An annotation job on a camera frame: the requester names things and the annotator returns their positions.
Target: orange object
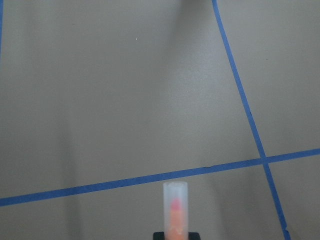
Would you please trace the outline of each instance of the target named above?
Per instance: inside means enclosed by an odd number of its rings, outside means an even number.
[[[186,219],[181,200],[174,198],[170,205],[170,228],[166,240],[186,240],[184,228]]]

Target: blue tape line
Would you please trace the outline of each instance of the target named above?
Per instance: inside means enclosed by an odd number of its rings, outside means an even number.
[[[1,39],[2,39],[2,19],[4,15],[4,1],[0,0],[0,58],[1,58]]]
[[[213,4],[213,10],[214,10],[216,22],[218,23],[218,27],[219,27],[220,34],[221,34],[221,37],[222,37],[222,41],[223,41],[223,44],[224,44],[224,47],[225,47],[225,51],[226,51],[226,54],[227,54],[227,57],[228,57],[228,60],[229,60],[229,63],[230,63],[231,69],[232,69],[232,73],[233,73],[233,76],[234,76],[234,79],[235,79],[236,86],[238,88],[238,91],[239,91],[239,94],[240,94],[240,97],[241,97],[241,101],[242,101],[242,104],[243,104],[243,107],[244,107],[244,110],[245,110],[245,114],[246,114],[246,116],[248,118],[248,121],[249,121],[249,124],[250,124],[250,128],[251,128],[254,140],[255,140],[255,144],[256,144],[256,146],[258,148],[260,157],[261,158],[265,158],[266,154],[265,154],[265,151],[264,151],[264,147],[262,145],[262,142],[261,142],[261,139],[260,139],[257,127],[256,127],[256,123],[255,123],[254,117],[253,117],[253,115],[252,115],[252,113],[250,111],[250,107],[249,107],[249,103],[248,103],[248,100],[247,100],[247,97],[246,97],[246,94],[245,94],[244,87],[243,87],[243,85],[241,83],[241,80],[240,80],[240,76],[239,76],[239,73],[238,73],[238,70],[237,70],[235,59],[234,59],[234,56],[232,54],[231,47],[229,45],[229,41],[228,41],[228,38],[227,38],[227,35],[226,35],[226,32],[225,32],[225,28],[223,26],[223,23],[222,23],[222,20],[221,20],[221,17],[220,17],[217,0],[212,0],[212,4]]]
[[[274,182],[274,178],[272,177],[270,167],[267,163],[265,163],[265,164],[263,164],[263,168],[264,168],[264,172],[265,172],[269,187],[271,189],[272,198],[274,201],[276,212],[277,212],[279,220],[280,220],[281,229],[282,229],[284,239],[290,240],[291,238],[290,238],[289,231],[287,230],[286,218],[285,218],[284,212],[281,207],[280,199],[279,199],[279,196],[277,193],[276,185]]]
[[[232,54],[232,51],[231,51],[231,48],[230,48],[230,45],[229,45],[229,41],[228,41],[224,26],[223,26],[223,23],[222,23],[222,19],[221,19],[220,13],[219,13],[217,0],[212,0],[212,5],[213,5],[215,18],[216,18],[216,21],[217,21],[217,24],[218,24],[218,27],[219,27],[219,30],[220,30],[221,37],[222,37],[222,41],[223,41],[223,44],[224,44],[224,48],[225,48],[227,57],[229,59],[229,63],[230,63],[231,69],[232,69],[232,73],[233,73],[233,76],[234,76],[234,79],[235,79],[235,83],[236,83],[236,86],[238,88],[238,91],[239,91],[239,94],[240,94],[240,97],[241,97],[241,101],[242,101],[246,116],[248,118],[248,121],[249,121],[249,124],[250,124],[250,127],[251,127],[251,131],[252,131],[252,134],[253,134],[253,137],[254,137],[254,140],[255,140],[255,144],[257,146],[257,149],[258,149],[258,152],[259,152],[259,155],[260,155],[261,159],[265,160],[266,159],[266,154],[265,154],[265,151],[264,151],[264,147],[262,145],[262,142],[261,142],[261,139],[260,139],[260,136],[259,136],[259,133],[258,133],[258,129],[257,129],[256,123],[255,123],[254,117],[253,117],[253,115],[252,115],[252,113],[250,111],[250,107],[249,107],[249,103],[248,103],[248,100],[247,100],[247,97],[246,97],[246,94],[245,94],[245,90],[244,90],[243,85],[241,83],[241,79],[240,79],[240,76],[239,76],[239,73],[238,73],[238,70],[237,70],[237,66],[236,66],[236,63],[235,63],[235,60],[234,60],[234,57],[233,57],[233,54]],[[264,168],[264,172],[265,172],[265,175],[266,175],[266,178],[267,178],[270,190],[271,190],[273,202],[274,202],[275,208],[276,208],[277,213],[278,213],[278,218],[279,218],[279,221],[280,221],[280,224],[281,224],[281,228],[282,228],[284,239],[285,240],[290,240],[291,238],[290,238],[289,232],[287,231],[286,219],[285,219],[285,216],[283,214],[283,210],[282,210],[282,207],[281,207],[281,203],[280,203],[280,200],[279,200],[279,196],[278,196],[278,193],[277,193],[277,190],[276,190],[276,186],[275,186],[275,183],[274,183],[274,180],[273,180],[269,165],[267,163],[265,163],[265,164],[263,164],[263,168]]]
[[[269,156],[266,158],[266,163],[270,164],[270,163],[275,163],[280,161],[311,157],[315,155],[320,155],[320,148],[306,150],[306,151],[292,152],[292,153],[276,155],[276,156]]]
[[[96,183],[91,185],[76,186],[76,187],[70,187],[70,188],[64,188],[64,189],[58,189],[58,190],[52,190],[52,191],[38,192],[38,193],[32,193],[27,195],[5,197],[5,198],[0,198],[0,207],[66,197],[71,195],[85,194],[85,193],[91,193],[91,192],[102,191],[102,190],[117,189],[117,188],[123,188],[128,186],[139,185],[139,184],[147,184],[147,183],[170,180],[170,179],[191,177],[191,176],[202,175],[202,174],[210,174],[210,173],[222,172],[222,171],[233,170],[233,169],[242,169],[242,168],[253,167],[261,164],[288,161],[288,160],[293,160],[297,158],[311,157],[315,155],[320,155],[320,148],[282,154],[277,156],[270,156],[270,157],[266,157],[265,159],[256,158],[251,160],[224,163],[224,164],[214,165],[211,167],[199,167],[199,168],[159,173],[154,175],[140,176],[140,177],[134,177],[134,178],[128,178],[128,179],[122,179],[122,180],[116,180],[116,181],[107,181],[107,182]]]

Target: gray floor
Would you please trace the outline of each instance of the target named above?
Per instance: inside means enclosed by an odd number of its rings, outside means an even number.
[[[320,1],[219,0],[265,152],[320,148]],[[259,158],[210,0],[4,0],[0,198]],[[272,163],[318,240],[320,156]],[[203,240],[284,239],[262,166],[186,177]],[[162,182],[0,207],[1,239],[151,239]]]

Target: black base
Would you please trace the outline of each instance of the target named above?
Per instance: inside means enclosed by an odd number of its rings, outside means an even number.
[[[163,231],[153,233],[153,240],[165,240],[165,233]],[[201,240],[197,232],[189,232],[189,240]]]

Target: marker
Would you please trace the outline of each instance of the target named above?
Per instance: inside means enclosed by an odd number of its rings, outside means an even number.
[[[165,240],[188,240],[188,184],[165,182],[163,203]]]

